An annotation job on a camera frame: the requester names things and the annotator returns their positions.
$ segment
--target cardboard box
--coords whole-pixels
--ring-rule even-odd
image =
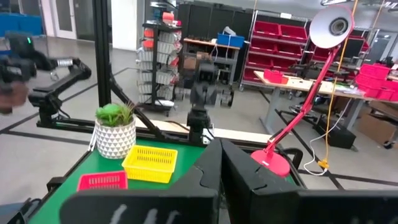
[[[202,59],[211,59],[210,54],[206,52],[197,52],[197,59],[202,60]]]
[[[197,65],[197,59],[195,57],[184,57],[184,68],[189,70],[194,70]]]
[[[373,108],[377,108],[389,115],[398,117],[398,105],[393,103],[385,103],[380,101],[372,101],[369,104]]]
[[[396,130],[394,125],[387,121],[374,118],[369,114],[364,114],[362,116],[356,128],[359,132],[380,145],[383,145],[385,141],[389,141]],[[394,148],[398,149],[398,144],[394,144]]]

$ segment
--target shelving rack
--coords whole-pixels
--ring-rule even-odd
[[[269,21],[272,19],[296,21],[297,24]],[[308,22],[309,20],[303,17],[292,16],[290,19],[285,19],[280,18],[280,13],[254,11],[249,36],[250,46],[246,52],[239,89],[243,90],[243,85],[264,86],[255,76],[253,72],[255,70],[276,69],[286,75],[294,75],[288,67],[303,63],[309,42]]]
[[[286,75],[295,75],[289,70],[289,66],[309,63],[311,60],[324,62],[328,50],[318,49],[311,43],[308,34],[310,23],[311,20],[304,17],[291,16],[290,19],[286,19],[277,12],[254,11],[249,36],[250,46],[246,52],[239,89],[243,90],[244,85],[264,87],[255,76],[255,70],[271,69],[279,70]],[[362,65],[371,47],[368,44],[372,40],[370,33],[369,29],[355,27],[351,34],[350,38],[364,42],[357,57],[357,67]]]
[[[172,82],[178,79],[178,52],[181,49],[181,35],[177,32],[181,28],[160,21],[147,21],[142,26],[147,29],[144,33],[151,33],[152,45],[148,47],[143,44],[138,50],[141,66],[138,83],[139,107],[161,111],[169,116],[172,106],[162,104],[161,100],[173,100]]]

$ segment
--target white door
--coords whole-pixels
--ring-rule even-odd
[[[54,0],[51,2],[56,36],[68,39],[76,39],[73,0]]]

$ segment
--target green mat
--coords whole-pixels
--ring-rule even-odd
[[[177,164],[172,179],[168,184],[158,184],[139,180],[129,180],[129,189],[168,189],[174,182],[189,170],[193,163],[200,157],[204,148],[184,146],[180,144],[166,144],[156,141],[137,140],[138,145],[162,147],[178,151]],[[92,152],[68,177],[68,179],[55,191],[55,193],[43,204],[40,210],[32,217],[30,224],[58,224],[61,204],[77,190],[81,175],[97,172],[123,170],[120,160],[111,160],[101,157],[97,150]],[[294,184],[291,177],[287,181]]]

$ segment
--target orange item on shelf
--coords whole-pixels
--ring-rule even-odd
[[[144,41],[142,41],[142,45],[146,48],[153,48],[154,41],[153,40],[144,40]]]
[[[163,22],[172,23],[174,20],[174,14],[169,12],[163,12]]]
[[[152,29],[146,28],[144,30],[144,37],[154,38],[154,31]]]

